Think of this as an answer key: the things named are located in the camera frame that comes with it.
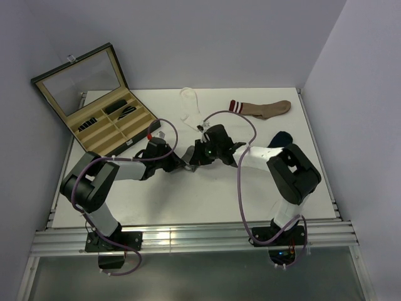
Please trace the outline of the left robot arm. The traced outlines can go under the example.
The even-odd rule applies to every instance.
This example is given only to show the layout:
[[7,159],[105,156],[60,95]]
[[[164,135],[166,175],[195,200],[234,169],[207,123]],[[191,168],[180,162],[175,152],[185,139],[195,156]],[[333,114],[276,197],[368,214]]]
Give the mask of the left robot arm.
[[107,250],[116,250],[123,241],[122,226],[106,204],[112,184],[122,180],[145,181],[158,169],[172,172],[185,166],[169,145],[159,150],[140,150],[134,158],[106,161],[94,152],[86,152],[61,182],[60,193],[101,233],[99,242]]

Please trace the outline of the grey sock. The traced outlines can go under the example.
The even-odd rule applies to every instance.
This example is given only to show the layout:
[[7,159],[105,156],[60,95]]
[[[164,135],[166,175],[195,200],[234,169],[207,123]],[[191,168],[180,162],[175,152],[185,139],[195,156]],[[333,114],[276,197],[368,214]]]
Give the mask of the grey sock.
[[181,159],[185,162],[184,169],[186,171],[195,172],[197,169],[197,166],[190,164],[190,160],[192,159],[192,156],[194,155],[194,151],[195,151],[195,147],[192,145],[187,148],[185,154],[181,157]]

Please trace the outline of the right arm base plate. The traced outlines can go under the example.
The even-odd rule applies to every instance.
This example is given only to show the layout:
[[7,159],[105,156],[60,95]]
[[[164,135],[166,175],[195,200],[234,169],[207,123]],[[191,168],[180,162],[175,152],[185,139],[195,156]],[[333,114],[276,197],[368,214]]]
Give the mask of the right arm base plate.
[[[270,240],[275,234],[279,232],[277,226],[253,227],[251,228],[253,236],[259,241]],[[301,246],[307,242],[307,235],[305,234],[305,227],[296,223],[289,230],[281,233],[274,241],[268,245],[262,245],[254,242],[251,238],[248,242],[255,247],[262,246]]]

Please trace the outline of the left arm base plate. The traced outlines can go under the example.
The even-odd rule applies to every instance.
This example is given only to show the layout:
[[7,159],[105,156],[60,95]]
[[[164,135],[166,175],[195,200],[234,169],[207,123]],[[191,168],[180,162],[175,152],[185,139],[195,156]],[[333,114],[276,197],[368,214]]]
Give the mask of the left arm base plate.
[[115,239],[105,240],[96,232],[90,232],[86,237],[86,253],[104,253],[113,251],[140,251],[143,233],[141,231],[123,231]]

